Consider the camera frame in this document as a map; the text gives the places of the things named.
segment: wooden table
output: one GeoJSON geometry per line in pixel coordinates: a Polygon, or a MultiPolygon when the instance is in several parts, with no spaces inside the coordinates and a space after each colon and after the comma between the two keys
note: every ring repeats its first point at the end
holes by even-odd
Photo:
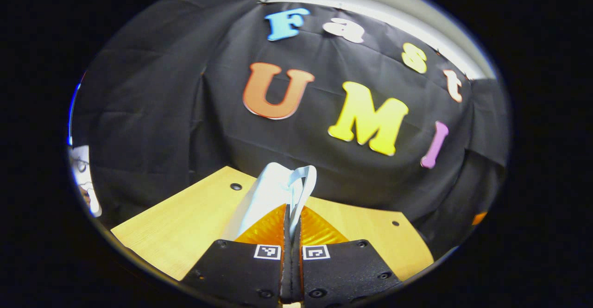
{"type": "MultiPolygon", "coordinates": [[[[181,280],[212,242],[222,238],[237,205],[255,181],[255,177],[224,167],[116,226],[112,233],[146,262],[181,280]],[[233,190],[232,183],[243,188],[233,190]]],[[[402,281],[434,262],[428,247],[401,212],[314,197],[309,197],[306,205],[348,240],[368,240],[402,281]]]]}

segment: screw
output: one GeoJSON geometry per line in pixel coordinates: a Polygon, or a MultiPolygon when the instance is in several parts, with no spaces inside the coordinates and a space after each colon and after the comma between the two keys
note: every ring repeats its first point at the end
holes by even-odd
{"type": "Polygon", "coordinates": [[[270,291],[260,291],[260,297],[264,299],[269,299],[272,297],[272,293],[270,291]]]}
{"type": "Polygon", "coordinates": [[[314,289],[313,291],[309,292],[309,296],[315,299],[318,299],[324,295],[326,295],[326,292],[323,289],[314,289]]]}

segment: white ceiling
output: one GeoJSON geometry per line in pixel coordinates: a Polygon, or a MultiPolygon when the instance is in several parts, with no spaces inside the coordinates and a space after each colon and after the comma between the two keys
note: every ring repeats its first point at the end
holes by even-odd
{"type": "Polygon", "coordinates": [[[451,19],[426,0],[268,0],[336,6],[384,21],[419,38],[447,57],[468,78],[494,78],[478,46],[451,19]]]}

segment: yellow letter m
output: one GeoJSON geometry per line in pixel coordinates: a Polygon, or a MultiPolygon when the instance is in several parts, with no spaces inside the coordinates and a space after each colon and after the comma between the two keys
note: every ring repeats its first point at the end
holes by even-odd
{"type": "Polygon", "coordinates": [[[346,100],[335,125],[328,133],[334,138],[352,141],[352,125],[356,122],[356,141],[364,145],[369,139],[371,150],[388,156],[396,153],[396,138],[408,107],[398,99],[389,98],[375,111],[371,91],[360,83],[344,82],[346,100]]]}

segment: black fabric backdrop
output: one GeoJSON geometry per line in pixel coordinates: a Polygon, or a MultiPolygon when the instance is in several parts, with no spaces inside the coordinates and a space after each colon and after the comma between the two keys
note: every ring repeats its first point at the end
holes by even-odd
{"type": "Polygon", "coordinates": [[[472,230],[505,176],[510,110],[496,80],[468,80],[417,38],[381,21],[328,6],[258,0],[160,0],[129,22],[89,66],[76,98],[74,147],[89,145],[93,184],[112,228],[223,166],[257,176],[269,162],[314,165],[318,198],[402,211],[435,258],[472,230]],[[266,15],[307,8],[299,34],[269,42],[266,15]],[[333,17],[365,29],[362,44],[324,33],[333,17]],[[427,72],[402,62],[406,42],[427,72]],[[282,68],[267,100],[282,100],[286,71],[315,76],[287,119],[250,113],[242,96],[251,63],[282,68]],[[462,103],[442,70],[456,72],[462,103]],[[345,99],[343,82],[371,90],[375,109],[406,103],[396,154],[328,135],[345,99]],[[436,166],[420,166],[439,120],[449,127],[436,166]]]}

